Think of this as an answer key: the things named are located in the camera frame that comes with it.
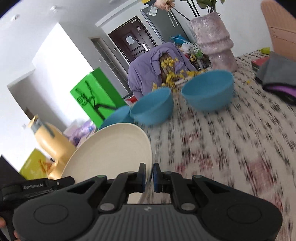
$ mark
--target ceiling light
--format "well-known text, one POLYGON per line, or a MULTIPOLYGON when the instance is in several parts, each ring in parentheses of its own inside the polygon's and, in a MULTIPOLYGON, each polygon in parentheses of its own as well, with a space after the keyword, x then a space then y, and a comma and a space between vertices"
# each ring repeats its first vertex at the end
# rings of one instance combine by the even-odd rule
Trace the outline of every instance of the ceiling light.
POLYGON ((20 15, 19 15, 19 14, 17 14, 17 15, 14 15, 14 16, 12 17, 11 21, 15 21, 15 20, 17 20, 19 17, 20 17, 20 15))
POLYGON ((57 5, 54 5, 50 8, 51 11, 53 12, 57 12, 57 5))
POLYGON ((119 2, 119 0, 110 0, 109 4, 116 3, 116 2, 119 2))

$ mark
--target green container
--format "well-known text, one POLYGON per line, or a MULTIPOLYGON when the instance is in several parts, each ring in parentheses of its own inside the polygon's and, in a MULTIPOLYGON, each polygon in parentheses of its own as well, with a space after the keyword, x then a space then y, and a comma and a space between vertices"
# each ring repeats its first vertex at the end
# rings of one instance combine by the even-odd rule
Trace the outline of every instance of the green container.
POLYGON ((100 68, 85 76, 70 93, 97 127, 116 109, 126 105, 100 68))

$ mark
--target yellow bottle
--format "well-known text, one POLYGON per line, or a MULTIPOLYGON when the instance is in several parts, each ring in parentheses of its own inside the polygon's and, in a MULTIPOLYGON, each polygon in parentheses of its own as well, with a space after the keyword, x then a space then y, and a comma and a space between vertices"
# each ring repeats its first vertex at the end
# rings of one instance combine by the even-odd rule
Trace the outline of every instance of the yellow bottle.
POLYGON ((68 163, 70 157, 76 151, 76 147, 65 137, 58 128, 47 122, 41 121, 38 116, 30 121, 28 125, 35 134, 35 138, 39 145, 55 160, 51 172, 55 173, 50 175, 53 179, 58 179, 62 175, 65 165, 68 163), (57 165, 63 166, 58 173, 57 165))

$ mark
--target tablecloth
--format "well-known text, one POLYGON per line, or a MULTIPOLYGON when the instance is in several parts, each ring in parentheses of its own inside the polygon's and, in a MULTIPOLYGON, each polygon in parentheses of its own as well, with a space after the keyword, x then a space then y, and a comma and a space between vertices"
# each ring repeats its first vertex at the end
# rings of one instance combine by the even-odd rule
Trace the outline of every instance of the tablecloth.
MULTIPOLYGON (((295 240, 296 111, 254 81, 251 61, 261 56, 256 51, 236 58, 234 97, 224 109, 197 112, 177 92, 168 121, 139 126, 162 171, 190 179, 201 174, 272 202, 283 214, 277 240, 295 240)), ((167 194, 148 197, 148 203, 169 202, 167 194)))

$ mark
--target red object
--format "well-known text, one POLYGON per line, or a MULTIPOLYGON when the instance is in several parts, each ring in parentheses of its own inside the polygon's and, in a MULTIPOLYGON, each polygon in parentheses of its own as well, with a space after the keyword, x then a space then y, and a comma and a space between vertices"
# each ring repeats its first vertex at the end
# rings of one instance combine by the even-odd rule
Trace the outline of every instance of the red object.
POLYGON ((132 96, 128 99, 130 102, 135 103, 137 101, 137 98, 135 96, 132 96))
POLYGON ((261 67, 261 65, 264 64, 268 59, 269 59, 269 56, 266 56, 266 57, 251 61, 253 70, 257 72, 261 67))

